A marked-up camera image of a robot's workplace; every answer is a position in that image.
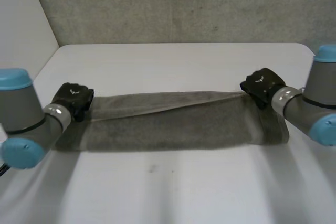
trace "robotic arm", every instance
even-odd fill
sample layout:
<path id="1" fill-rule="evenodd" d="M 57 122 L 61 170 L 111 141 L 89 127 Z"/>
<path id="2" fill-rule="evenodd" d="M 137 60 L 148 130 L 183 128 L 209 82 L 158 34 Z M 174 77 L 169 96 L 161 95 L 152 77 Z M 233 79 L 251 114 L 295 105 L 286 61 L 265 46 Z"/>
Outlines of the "robotic arm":
<path id="1" fill-rule="evenodd" d="M 263 68 L 240 84 L 260 109 L 271 105 L 312 140 L 336 145 L 336 45 L 324 45 L 314 57 L 304 91 L 286 86 Z"/>
<path id="2" fill-rule="evenodd" d="M 0 69 L 0 123 L 8 136 L 0 149 L 0 176 L 10 167 L 36 166 L 71 121 L 84 119 L 92 99 L 92 89 L 65 83 L 42 109 L 26 70 Z"/>

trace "towel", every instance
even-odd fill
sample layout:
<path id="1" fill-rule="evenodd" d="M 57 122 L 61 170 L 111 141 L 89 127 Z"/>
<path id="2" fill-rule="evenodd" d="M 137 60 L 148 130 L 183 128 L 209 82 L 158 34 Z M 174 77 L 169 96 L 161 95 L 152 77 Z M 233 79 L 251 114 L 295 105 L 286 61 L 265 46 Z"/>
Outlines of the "towel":
<path id="1" fill-rule="evenodd" d="M 95 97 L 86 119 L 72 122 L 59 151 L 213 150 L 289 139 L 285 120 L 259 110 L 244 92 L 167 92 Z"/>

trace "black cable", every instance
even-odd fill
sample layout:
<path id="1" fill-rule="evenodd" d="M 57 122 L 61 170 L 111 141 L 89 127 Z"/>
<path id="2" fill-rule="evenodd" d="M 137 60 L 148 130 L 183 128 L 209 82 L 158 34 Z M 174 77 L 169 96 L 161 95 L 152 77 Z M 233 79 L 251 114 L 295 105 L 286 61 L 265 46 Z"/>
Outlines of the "black cable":
<path id="1" fill-rule="evenodd" d="M 11 167 L 7 164 L 3 164 L 1 167 L 0 167 L 0 177 L 2 175 L 4 175 L 6 173 L 6 171 L 8 171 Z"/>

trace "table surface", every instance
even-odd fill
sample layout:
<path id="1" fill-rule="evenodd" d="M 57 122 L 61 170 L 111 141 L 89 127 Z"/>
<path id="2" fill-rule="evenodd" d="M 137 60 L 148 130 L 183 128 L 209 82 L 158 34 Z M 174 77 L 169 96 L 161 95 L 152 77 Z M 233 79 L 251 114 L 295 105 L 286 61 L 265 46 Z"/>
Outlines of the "table surface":
<path id="1" fill-rule="evenodd" d="M 64 82 L 96 95 L 238 91 L 262 67 L 301 88 L 312 57 L 300 44 L 69 45 L 34 85 L 43 106 Z M 50 152 L 0 178 L 0 223 L 334 223 L 336 149 L 288 126 L 272 147 Z"/>

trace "concrete wall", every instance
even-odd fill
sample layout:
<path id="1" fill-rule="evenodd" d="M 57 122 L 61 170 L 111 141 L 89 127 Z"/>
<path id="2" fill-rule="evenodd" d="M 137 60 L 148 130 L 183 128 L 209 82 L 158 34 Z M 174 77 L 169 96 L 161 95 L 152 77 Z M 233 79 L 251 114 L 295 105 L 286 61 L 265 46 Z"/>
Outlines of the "concrete wall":
<path id="1" fill-rule="evenodd" d="M 0 0 L 0 68 L 25 68 L 35 78 L 57 49 L 38 0 Z"/>
<path id="2" fill-rule="evenodd" d="M 336 0 L 40 0 L 60 45 L 336 42 Z"/>

